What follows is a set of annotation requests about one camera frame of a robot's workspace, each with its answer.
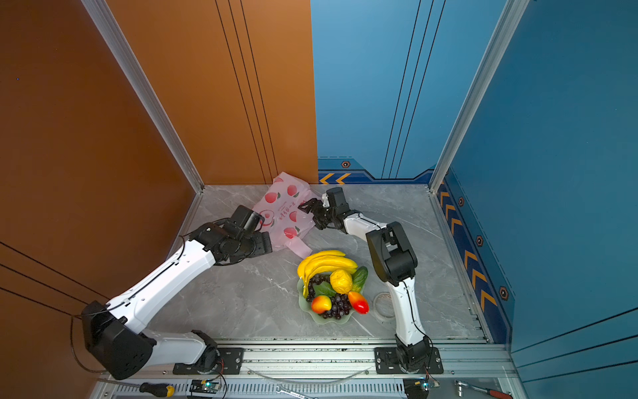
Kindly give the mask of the pink printed plastic bag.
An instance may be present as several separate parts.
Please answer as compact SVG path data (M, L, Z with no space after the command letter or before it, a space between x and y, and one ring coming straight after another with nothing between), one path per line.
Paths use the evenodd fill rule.
M318 196L310 185L285 172L274 178L266 194L253 207L253 211L264 217L262 231L269 232L272 249L290 249L298 257L305 259L312 250L303 242L303 237L314 228L312 214L307 214L299 206Z

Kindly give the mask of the yellow banana bunch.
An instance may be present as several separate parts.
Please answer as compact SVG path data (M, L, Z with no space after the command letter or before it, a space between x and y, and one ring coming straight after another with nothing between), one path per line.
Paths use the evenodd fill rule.
M354 274L358 269L355 261L348 259L339 250L326 250L305 258L297 267L297 275L303 282L302 296L309 295L310 280L317 274L343 270Z

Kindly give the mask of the yellow lemon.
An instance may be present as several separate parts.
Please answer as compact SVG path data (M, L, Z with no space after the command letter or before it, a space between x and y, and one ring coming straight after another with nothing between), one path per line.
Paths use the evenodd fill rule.
M336 270L330 275L330 284L336 293L348 294L353 287L352 274L342 269Z

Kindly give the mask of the red yellow mango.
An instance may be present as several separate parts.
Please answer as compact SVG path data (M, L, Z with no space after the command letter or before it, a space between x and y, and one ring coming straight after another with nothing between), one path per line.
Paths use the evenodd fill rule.
M312 301L311 309L315 314L325 314L332 310L332 299L326 295L318 295Z

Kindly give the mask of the small red orange mango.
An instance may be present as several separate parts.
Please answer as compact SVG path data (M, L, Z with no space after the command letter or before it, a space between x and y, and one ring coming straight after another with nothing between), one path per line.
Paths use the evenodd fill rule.
M348 300L352 308L359 314L368 314L370 306L365 297L359 292L351 291L348 293Z

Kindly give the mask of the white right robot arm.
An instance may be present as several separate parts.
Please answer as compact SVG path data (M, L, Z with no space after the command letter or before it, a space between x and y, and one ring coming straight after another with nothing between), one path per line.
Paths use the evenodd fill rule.
M399 364L408 373L426 367L434 345L425 333L418 312L415 295L418 259L402 225L398 222L385 224L366 217L333 193L322 200L310 199L298 208L312 216L318 229L338 229L367 242L372 266L389 288Z

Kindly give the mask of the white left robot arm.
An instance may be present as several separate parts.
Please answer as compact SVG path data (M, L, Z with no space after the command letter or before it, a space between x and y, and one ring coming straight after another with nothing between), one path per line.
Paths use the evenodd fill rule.
M267 232L203 224L181 248L139 283L107 304L96 301L80 314L86 350L116 380L159 365L205 374L219 361L217 342L200 330L156 332L149 323L186 285L213 267L236 265L272 253Z

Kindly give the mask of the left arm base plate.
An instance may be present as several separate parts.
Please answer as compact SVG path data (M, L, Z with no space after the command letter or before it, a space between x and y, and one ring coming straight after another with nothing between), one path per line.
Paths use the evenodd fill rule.
M244 363L244 349L242 347L221 347L216 352L208 351L204 355L204 362L196 364L176 363L174 375L239 375Z

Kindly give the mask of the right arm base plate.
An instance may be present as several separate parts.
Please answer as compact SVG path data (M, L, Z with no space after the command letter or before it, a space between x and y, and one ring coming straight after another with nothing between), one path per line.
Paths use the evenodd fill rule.
M442 375L445 372L443 360L437 347L431 350L425 357L425 362L420 364L418 370L409 371L400 365L400 359L396 347L374 348L375 370L377 374L430 374Z

